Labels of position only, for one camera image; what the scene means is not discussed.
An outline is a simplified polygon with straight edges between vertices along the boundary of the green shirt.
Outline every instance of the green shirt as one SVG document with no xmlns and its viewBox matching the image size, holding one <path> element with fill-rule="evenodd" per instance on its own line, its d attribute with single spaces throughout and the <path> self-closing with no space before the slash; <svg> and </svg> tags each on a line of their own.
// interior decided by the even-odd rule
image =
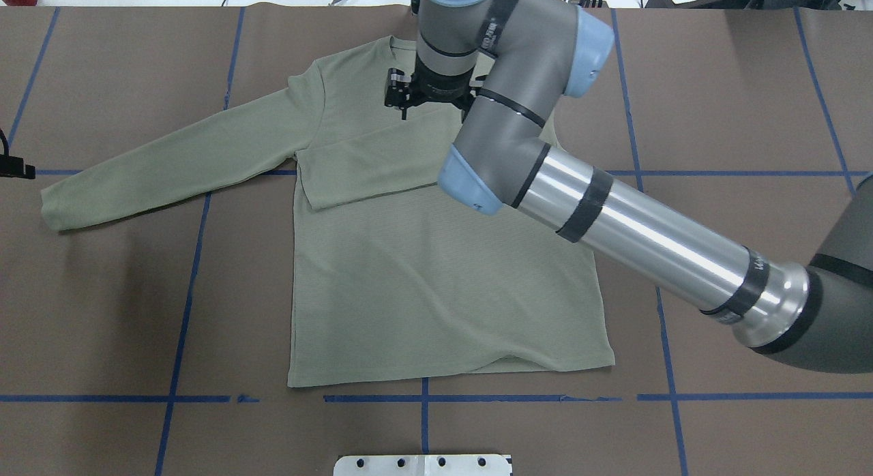
<svg viewBox="0 0 873 476">
<path fill-rule="evenodd" d="M 383 106 L 415 43 L 316 60 L 288 88 L 43 191 L 55 230 L 124 218 L 297 160 L 292 387 L 611 365 L 590 249 L 514 211 L 486 217 L 434 186 L 453 106 Z M 482 57 L 478 74 L 490 60 Z M 554 126 L 543 139 L 557 145 Z"/>
</svg>

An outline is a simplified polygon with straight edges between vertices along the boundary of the folded sleeve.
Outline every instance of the folded sleeve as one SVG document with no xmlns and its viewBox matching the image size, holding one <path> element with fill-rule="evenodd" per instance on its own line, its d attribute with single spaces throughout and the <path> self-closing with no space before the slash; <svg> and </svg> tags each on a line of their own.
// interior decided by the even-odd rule
<svg viewBox="0 0 873 476">
<path fill-rule="evenodd" d="M 87 227 L 241 183 L 315 137 L 324 113 L 318 63 L 288 88 L 223 110 L 42 190 L 53 230 Z"/>
</svg>

